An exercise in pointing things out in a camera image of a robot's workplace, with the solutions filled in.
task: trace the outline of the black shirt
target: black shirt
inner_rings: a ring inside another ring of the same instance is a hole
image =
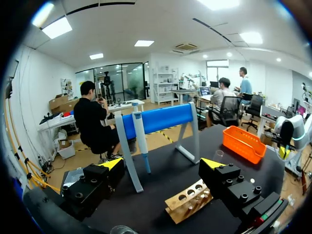
[[[110,126],[103,126],[101,120],[105,120],[106,109],[102,108],[96,101],[90,101],[87,98],[80,98],[74,106],[74,118],[76,125],[80,130],[82,143],[91,147],[99,140],[103,143],[105,138],[109,137]]]

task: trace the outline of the sneaker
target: sneaker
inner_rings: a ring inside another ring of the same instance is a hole
[[[120,155],[120,154],[116,154],[116,155],[114,155],[114,154],[111,154],[109,157],[108,157],[108,160],[109,161],[111,161],[111,160],[115,160],[115,159],[118,159],[118,158],[122,158],[123,157],[123,155]]]

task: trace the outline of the wooden test tube rack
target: wooden test tube rack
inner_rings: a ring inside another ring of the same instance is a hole
[[[187,219],[213,199],[206,184],[200,179],[198,182],[165,200],[166,212],[175,224]]]

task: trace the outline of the laptop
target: laptop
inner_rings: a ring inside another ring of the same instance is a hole
[[[219,82],[218,81],[210,81],[210,87],[219,88]]]
[[[200,90],[201,98],[210,101],[212,95],[210,94],[209,87],[201,86],[199,90]]]

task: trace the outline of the computer monitor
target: computer monitor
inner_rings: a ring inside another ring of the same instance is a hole
[[[293,99],[293,111],[294,113],[296,113],[296,111],[298,110],[298,106],[300,105],[300,101],[298,99]]]
[[[303,116],[303,113],[305,113],[305,112],[306,112],[306,108],[299,105],[298,106],[298,113]]]
[[[219,82],[218,81],[210,81],[210,87],[219,88]]]
[[[205,96],[205,95],[209,95],[209,94],[210,94],[209,87],[200,87],[199,90],[200,90],[200,94],[201,94],[202,96]]]

